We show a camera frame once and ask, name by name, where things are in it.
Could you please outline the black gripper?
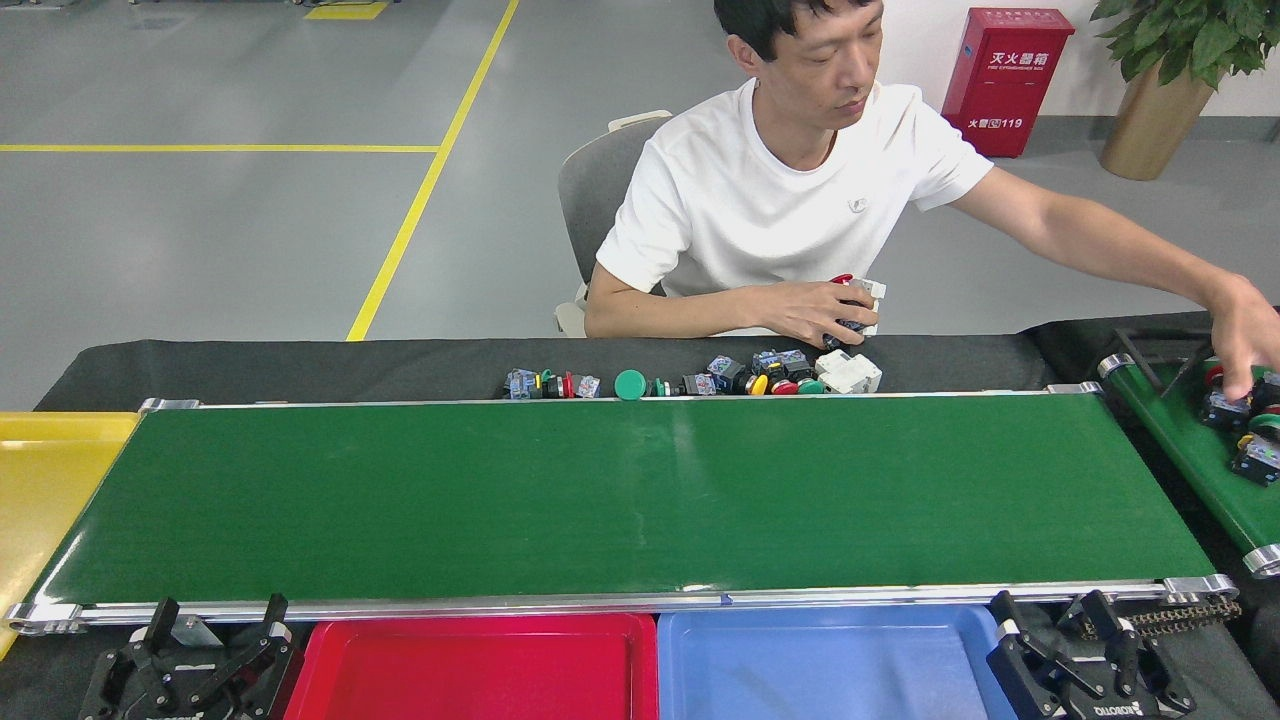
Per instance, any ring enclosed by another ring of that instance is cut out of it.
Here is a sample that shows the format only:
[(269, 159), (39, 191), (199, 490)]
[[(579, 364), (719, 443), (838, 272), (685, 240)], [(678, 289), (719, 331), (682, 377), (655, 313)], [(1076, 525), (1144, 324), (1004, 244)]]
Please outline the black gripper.
[(1020, 719), (1178, 719), (1197, 710), (1170, 655), (1138, 635), (1101, 591), (1073, 602), (1060, 618), (1065, 637), (1096, 634), (1093, 653), (1064, 653), (1020, 628), (1021, 612), (1009, 592), (989, 603), (1000, 638), (987, 662)]
[(280, 719), (301, 669), (288, 600), (274, 593), (264, 619), (232, 638), (211, 673), (172, 673), (161, 652), (179, 605), (165, 598), (138, 639), (99, 656), (82, 719)]

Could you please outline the person's left hand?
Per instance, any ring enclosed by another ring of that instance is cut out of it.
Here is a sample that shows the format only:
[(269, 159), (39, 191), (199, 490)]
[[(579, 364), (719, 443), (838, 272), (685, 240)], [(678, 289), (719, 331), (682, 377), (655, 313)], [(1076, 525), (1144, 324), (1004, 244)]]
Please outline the person's left hand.
[(1254, 384), (1253, 370), (1279, 369), (1277, 309), (1243, 275), (1228, 273), (1211, 290), (1211, 340), (1222, 365), (1226, 398), (1244, 398)]

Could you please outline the person's right hand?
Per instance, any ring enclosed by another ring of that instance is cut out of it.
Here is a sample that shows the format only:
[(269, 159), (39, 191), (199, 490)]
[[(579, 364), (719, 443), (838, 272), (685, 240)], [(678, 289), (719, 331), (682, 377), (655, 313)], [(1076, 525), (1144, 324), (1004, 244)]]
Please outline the person's right hand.
[(870, 292), (855, 284), (785, 282), (763, 290), (759, 325), (814, 347), (828, 338), (861, 345), (865, 332), (878, 325), (874, 306)]

